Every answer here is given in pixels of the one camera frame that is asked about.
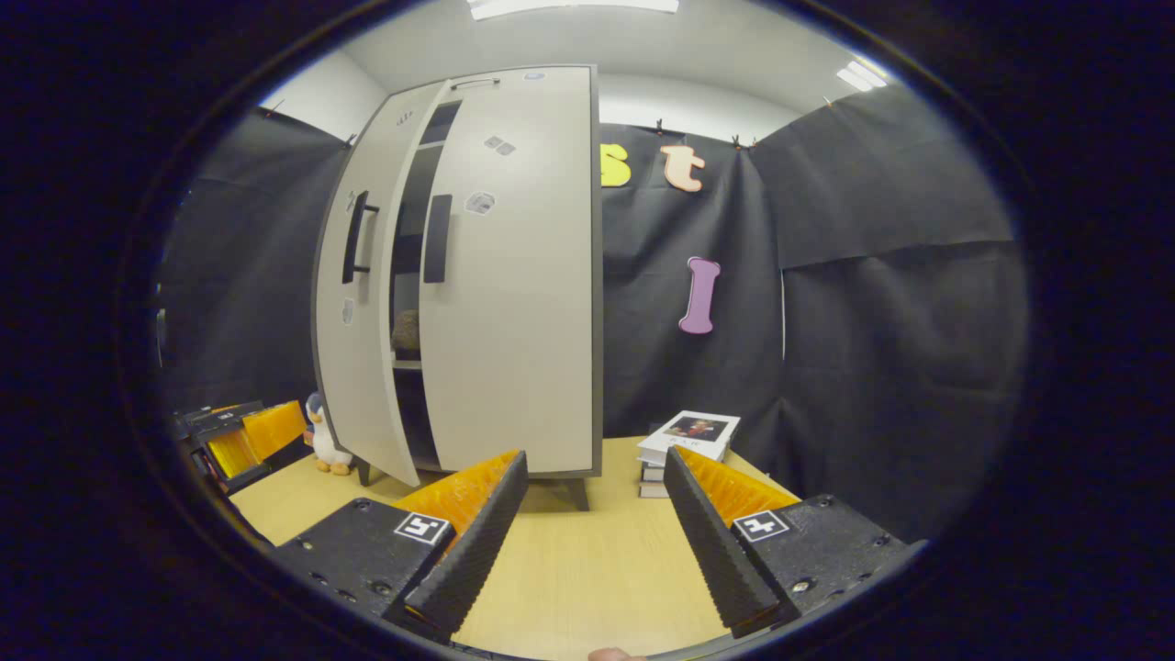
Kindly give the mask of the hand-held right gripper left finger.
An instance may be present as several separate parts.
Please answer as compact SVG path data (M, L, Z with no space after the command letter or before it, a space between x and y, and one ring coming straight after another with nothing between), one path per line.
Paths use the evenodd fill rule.
M446 643L486 584L528 480L515 448L390 505L352 499L273 557L347 611Z

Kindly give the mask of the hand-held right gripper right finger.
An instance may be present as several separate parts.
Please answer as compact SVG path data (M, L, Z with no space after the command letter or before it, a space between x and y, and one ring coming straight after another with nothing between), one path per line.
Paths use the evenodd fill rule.
M689 448L669 452L665 486L733 638L822 615L924 549L835 495L801 499Z

